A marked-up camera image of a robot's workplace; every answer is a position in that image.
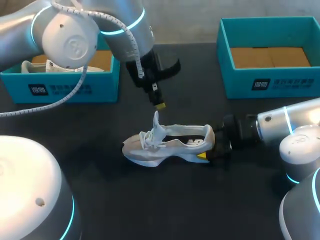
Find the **shoe tongue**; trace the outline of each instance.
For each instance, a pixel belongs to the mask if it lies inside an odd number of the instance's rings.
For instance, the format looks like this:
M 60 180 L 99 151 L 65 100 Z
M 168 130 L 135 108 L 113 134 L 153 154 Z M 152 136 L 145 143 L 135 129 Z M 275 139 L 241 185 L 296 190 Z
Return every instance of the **shoe tongue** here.
M 153 141 L 161 142 L 167 136 L 166 130 L 159 124 L 159 113 L 156 111 L 153 117 Z

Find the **logo on box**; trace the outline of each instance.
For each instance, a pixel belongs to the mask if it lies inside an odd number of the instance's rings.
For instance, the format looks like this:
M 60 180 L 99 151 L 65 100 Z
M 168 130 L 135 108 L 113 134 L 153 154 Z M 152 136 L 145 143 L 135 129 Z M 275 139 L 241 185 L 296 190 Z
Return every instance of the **logo on box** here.
M 48 96 L 49 93 L 44 84 L 29 84 L 30 92 L 33 96 Z
M 267 90 L 270 84 L 270 78 L 264 78 L 264 79 L 259 79 L 257 78 L 254 80 L 253 85 L 252 85 L 252 91 L 260 91 L 260 90 Z

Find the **white sneaker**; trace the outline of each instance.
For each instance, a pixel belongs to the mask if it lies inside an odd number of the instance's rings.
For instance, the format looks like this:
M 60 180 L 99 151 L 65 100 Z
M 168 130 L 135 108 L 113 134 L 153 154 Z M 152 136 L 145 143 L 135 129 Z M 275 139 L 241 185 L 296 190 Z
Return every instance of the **white sneaker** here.
M 83 67 L 77 69 L 67 69 L 54 64 L 52 61 L 47 60 L 46 63 L 32 63 L 24 61 L 21 65 L 21 73 L 76 73 L 82 72 Z M 104 72 L 101 68 L 88 66 L 87 72 Z
M 130 161 L 145 167 L 157 167 L 171 156 L 193 163 L 209 163 L 197 155 L 211 150 L 214 144 L 215 134 L 211 126 L 163 126 L 159 124 L 156 111 L 153 129 L 125 140 L 122 153 Z

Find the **cardboard box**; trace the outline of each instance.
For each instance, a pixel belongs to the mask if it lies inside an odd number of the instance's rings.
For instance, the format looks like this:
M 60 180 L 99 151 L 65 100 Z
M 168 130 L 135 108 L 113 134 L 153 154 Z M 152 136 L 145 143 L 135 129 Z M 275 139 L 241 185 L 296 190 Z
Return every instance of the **cardboard box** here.
M 89 67 L 102 69 L 106 72 L 111 70 L 113 55 L 110 50 L 97 50 L 89 62 Z M 43 64 L 47 61 L 46 55 L 35 56 L 32 58 L 33 64 Z
M 302 47 L 234 47 L 236 69 L 311 67 Z
M 45 63 L 47 57 L 27 59 Z M 120 63 L 114 58 L 103 36 L 98 38 L 97 52 L 90 67 L 102 72 L 88 72 L 80 90 L 67 103 L 115 103 L 118 99 Z M 1 80 L 16 104 L 50 104 L 59 101 L 78 83 L 81 72 L 21 73 L 21 63 L 2 72 Z
M 217 56 L 229 99 L 320 96 L 314 17 L 222 18 Z

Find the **shoelace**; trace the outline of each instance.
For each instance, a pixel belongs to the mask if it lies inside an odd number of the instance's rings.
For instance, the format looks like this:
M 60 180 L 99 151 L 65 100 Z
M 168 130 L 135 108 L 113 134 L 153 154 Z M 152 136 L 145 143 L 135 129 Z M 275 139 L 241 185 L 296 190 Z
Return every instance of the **shoelace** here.
M 152 128 L 151 131 L 148 131 L 147 133 L 140 132 L 139 133 L 140 137 L 140 142 L 142 149 L 146 149 L 149 147 L 154 147 L 154 148 L 165 148 L 166 146 L 163 145 L 163 141 L 154 141 L 154 129 Z

